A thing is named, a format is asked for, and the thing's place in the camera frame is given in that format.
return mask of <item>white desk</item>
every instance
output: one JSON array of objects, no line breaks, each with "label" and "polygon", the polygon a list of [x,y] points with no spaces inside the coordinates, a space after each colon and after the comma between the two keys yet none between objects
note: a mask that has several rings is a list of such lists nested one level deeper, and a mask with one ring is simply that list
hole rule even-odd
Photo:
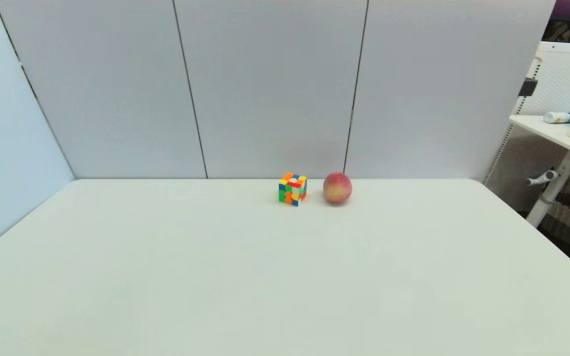
[{"label": "white desk", "polygon": [[0,356],[570,355],[570,260],[470,180],[78,180],[0,239]]},{"label": "white desk", "polygon": [[569,130],[569,125],[547,124],[542,120],[542,116],[512,115],[509,117],[509,121],[568,149],[568,153],[556,169],[560,176],[547,185],[540,199],[536,201],[536,204],[527,216],[527,221],[537,227],[570,176],[570,137],[566,134]]}]

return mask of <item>panel seam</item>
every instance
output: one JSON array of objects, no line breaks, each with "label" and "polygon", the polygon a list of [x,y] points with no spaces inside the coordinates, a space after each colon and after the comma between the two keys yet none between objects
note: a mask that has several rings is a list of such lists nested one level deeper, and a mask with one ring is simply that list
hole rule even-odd
[{"label": "panel seam", "polygon": [[197,128],[197,139],[199,139],[199,150],[201,150],[201,160],[204,164],[204,173],[206,178],[208,178],[208,169],[206,168],[206,156],[204,156],[204,148],[201,144],[201,133],[199,131],[199,122],[197,122],[197,110],[195,110],[195,100],[192,98],[192,87],[190,86],[190,77],[188,76],[188,64],[186,63],[186,52],[184,51],[184,43],[182,41],[182,32],[179,29],[179,16],[177,14],[177,7],[175,5],[175,0],[173,3],[173,13],[175,16],[175,24],[177,25],[177,36],[179,37],[179,47],[182,50],[182,59],[184,61],[184,70],[186,71],[186,81],[188,82],[188,92],[190,93],[190,104],[192,105],[192,115],[195,117],[195,127]]},{"label": "panel seam", "polygon": [[52,137],[54,137],[54,142],[56,142],[56,146],[58,147],[59,151],[61,152],[61,155],[63,156],[63,160],[65,160],[65,164],[67,165],[70,172],[72,173],[74,180],[77,180],[78,177],[76,176],[74,169],[72,169],[72,165],[70,164],[70,161],[67,159],[67,156],[65,155],[65,151],[63,151],[63,147],[61,146],[61,142],[58,141],[56,135],[54,134],[54,129],[52,129],[52,125],[49,123],[48,116],[46,115],[45,110],[43,110],[43,106],[41,106],[41,102],[39,101],[39,98],[37,97],[36,91],[34,91],[34,87],[32,86],[32,83],[30,82],[30,78],[28,77],[28,74],[25,72],[25,67],[23,67],[23,62],[19,58],[19,54],[16,51],[16,47],[14,47],[14,43],[12,41],[12,38],[10,37],[10,32],[8,31],[8,29],[6,27],[6,22],[4,21],[3,16],[1,15],[1,11],[0,11],[0,21],[4,27],[4,30],[6,31],[6,36],[8,37],[8,42],[10,42],[10,46],[12,47],[12,50],[14,52],[14,56],[16,57],[16,61],[19,63],[19,67],[21,67],[21,71],[23,72],[23,76],[25,77],[25,81],[28,83],[28,86],[30,87],[30,91],[32,92],[32,95],[34,96],[34,100],[36,100],[37,105],[39,106],[39,110],[41,111],[41,115],[43,115],[43,120],[45,120],[45,122],[47,124],[47,128],[50,130],[50,133],[52,133]]},{"label": "panel seam", "polygon": [[358,92],[358,79],[360,79],[360,63],[362,63],[362,48],[364,47],[364,34],[366,33],[366,20],[369,16],[369,2],[366,1],[366,9],[364,11],[364,25],[362,26],[362,40],[360,41],[360,55],[358,56],[358,69],[355,74],[355,88],[353,88],[353,101],[351,103],[351,116],[349,118],[349,133],[346,136],[346,151],[344,152],[344,165],[342,166],[342,173],[346,173],[346,159],[349,155],[349,143],[351,140],[351,128],[353,127],[353,113],[355,112],[355,96]]}]

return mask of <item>pegboard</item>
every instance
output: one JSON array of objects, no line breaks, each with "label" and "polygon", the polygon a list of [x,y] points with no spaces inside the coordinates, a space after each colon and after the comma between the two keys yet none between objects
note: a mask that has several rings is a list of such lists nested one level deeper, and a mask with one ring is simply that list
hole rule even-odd
[{"label": "pegboard", "polygon": [[[518,98],[512,115],[570,111],[570,43],[541,43],[527,76],[538,79],[538,86],[532,96]],[[514,210],[530,210],[542,187],[527,187],[525,179],[558,165],[565,153],[549,140],[510,126],[484,184]]]}]

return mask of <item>gray partition wall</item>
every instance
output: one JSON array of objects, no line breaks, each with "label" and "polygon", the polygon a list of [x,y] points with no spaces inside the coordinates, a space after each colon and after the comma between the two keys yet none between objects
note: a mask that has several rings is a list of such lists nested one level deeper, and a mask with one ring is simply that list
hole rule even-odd
[{"label": "gray partition wall", "polygon": [[0,0],[77,178],[203,178],[171,0]]},{"label": "gray partition wall", "polygon": [[176,0],[208,176],[342,171],[366,0]]},{"label": "gray partition wall", "polygon": [[481,179],[553,4],[0,0],[0,11],[78,178],[316,178],[346,164],[355,178]]},{"label": "gray partition wall", "polygon": [[482,179],[553,5],[372,0],[346,173]]}]

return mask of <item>white shelf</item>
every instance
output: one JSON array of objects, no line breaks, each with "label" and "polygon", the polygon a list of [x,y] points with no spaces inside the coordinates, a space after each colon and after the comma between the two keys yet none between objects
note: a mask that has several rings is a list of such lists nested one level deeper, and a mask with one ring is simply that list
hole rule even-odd
[{"label": "white shelf", "polygon": [[542,120],[542,116],[528,115],[512,115],[509,121],[570,151],[570,137],[566,134],[568,124],[548,124]]}]

